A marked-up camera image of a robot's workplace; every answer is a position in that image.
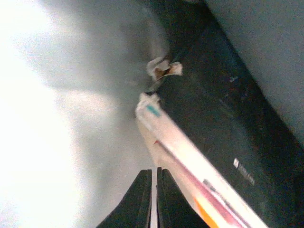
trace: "white surface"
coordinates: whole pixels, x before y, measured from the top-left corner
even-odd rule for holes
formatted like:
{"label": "white surface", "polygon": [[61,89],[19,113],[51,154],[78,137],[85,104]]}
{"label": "white surface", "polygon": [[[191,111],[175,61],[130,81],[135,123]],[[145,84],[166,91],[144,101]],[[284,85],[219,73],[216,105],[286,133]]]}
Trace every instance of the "white surface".
{"label": "white surface", "polygon": [[0,227],[94,228],[154,167],[133,114],[148,60],[129,45],[147,39],[121,29],[142,8],[0,5]]}

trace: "gray floor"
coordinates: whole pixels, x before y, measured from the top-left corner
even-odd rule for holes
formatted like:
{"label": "gray floor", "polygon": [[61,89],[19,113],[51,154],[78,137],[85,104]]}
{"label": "gray floor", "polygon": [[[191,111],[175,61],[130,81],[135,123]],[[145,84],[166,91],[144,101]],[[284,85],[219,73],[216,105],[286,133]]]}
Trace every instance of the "gray floor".
{"label": "gray floor", "polygon": [[89,2],[0,9],[0,227],[93,228],[154,168],[133,114],[151,83],[147,12]]}

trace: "orange stripe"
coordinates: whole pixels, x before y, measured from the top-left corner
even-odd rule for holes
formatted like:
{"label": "orange stripe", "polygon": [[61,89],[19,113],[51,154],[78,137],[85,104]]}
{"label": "orange stripe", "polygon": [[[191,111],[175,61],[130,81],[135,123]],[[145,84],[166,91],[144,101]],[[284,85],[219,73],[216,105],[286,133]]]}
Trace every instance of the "orange stripe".
{"label": "orange stripe", "polygon": [[207,223],[210,228],[219,228],[217,224],[213,221],[213,219],[207,214],[207,212],[203,209],[203,207],[199,204],[199,202],[194,198],[196,206],[199,209],[200,215],[203,217],[203,220]]}

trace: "blue mark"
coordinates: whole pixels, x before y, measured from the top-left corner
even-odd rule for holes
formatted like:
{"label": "blue mark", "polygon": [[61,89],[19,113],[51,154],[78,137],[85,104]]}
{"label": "blue mark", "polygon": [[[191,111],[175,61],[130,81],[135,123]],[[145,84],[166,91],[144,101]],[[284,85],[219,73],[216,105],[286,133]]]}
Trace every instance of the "blue mark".
{"label": "blue mark", "polygon": [[152,106],[152,105],[147,105],[147,109],[153,113],[155,116],[160,117],[161,114]]}

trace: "gray wall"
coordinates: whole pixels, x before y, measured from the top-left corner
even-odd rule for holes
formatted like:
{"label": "gray wall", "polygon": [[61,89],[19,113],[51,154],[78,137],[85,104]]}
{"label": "gray wall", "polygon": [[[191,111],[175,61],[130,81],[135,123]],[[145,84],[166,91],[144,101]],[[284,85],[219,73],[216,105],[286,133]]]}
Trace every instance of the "gray wall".
{"label": "gray wall", "polygon": [[304,1],[206,2],[266,98],[304,145]]}

